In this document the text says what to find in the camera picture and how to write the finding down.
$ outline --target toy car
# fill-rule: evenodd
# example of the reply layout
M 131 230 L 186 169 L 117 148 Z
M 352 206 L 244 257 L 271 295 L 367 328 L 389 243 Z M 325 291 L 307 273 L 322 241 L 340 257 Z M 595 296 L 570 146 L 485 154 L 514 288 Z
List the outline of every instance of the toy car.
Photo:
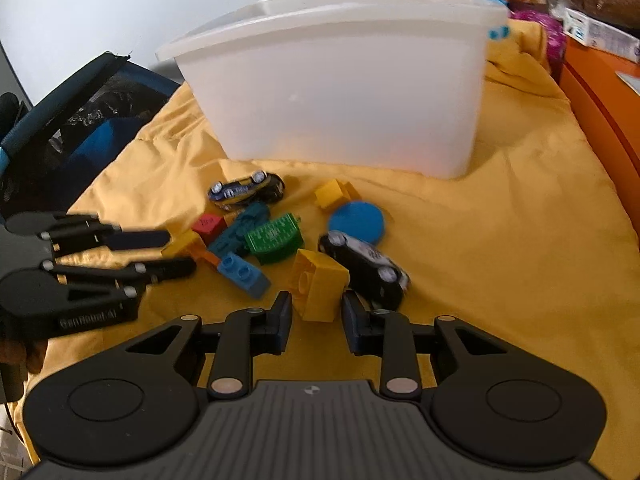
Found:
M 398 309 L 411 280 L 374 246 L 341 231 L 329 231 L 318 240 L 318 250 L 349 270 L 349 286 L 373 307 Z
M 209 189 L 208 196 L 220 209 L 235 211 L 257 200 L 267 204 L 281 200 L 284 196 L 284 182 L 276 174 L 260 170 L 228 184 L 216 182 Z

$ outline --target blue disc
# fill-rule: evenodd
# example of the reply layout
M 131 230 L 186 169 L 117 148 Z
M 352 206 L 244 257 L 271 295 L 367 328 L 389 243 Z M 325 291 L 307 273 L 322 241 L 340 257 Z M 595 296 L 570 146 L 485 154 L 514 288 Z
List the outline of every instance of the blue disc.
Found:
M 342 231 L 368 244 L 376 245 L 385 233 L 382 211 L 369 202 L 349 202 L 329 218 L 329 231 Z

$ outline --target green toy block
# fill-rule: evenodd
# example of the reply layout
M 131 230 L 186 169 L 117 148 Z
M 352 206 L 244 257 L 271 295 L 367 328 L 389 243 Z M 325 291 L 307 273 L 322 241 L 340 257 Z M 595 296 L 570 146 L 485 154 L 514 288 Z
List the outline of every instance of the green toy block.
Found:
M 282 261 L 305 246 L 298 221 L 291 213 L 248 232 L 244 240 L 261 265 Z

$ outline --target purple plastic bag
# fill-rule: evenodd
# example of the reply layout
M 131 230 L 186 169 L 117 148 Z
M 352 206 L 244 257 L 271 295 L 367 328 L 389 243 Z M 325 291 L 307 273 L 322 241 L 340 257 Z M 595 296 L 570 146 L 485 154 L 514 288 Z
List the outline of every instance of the purple plastic bag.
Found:
M 512 18 L 525 22 L 537 22 L 545 27 L 547 37 L 546 58 L 549 63 L 562 61 L 564 57 L 564 47 L 566 45 L 566 36 L 562 31 L 562 23 L 548 14 L 538 12 L 537 10 L 516 10 Z

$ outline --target white box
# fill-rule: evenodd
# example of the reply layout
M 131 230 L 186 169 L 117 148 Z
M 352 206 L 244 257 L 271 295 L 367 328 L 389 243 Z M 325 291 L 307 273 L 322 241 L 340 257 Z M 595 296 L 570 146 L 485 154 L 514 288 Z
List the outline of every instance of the white box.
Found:
M 165 45 L 230 158 L 465 173 L 493 0 L 262 0 Z
M 590 18 L 577 10 L 566 10 L 564 33 L 590 46 L 640 63 L 640 40 L 621 30 Z

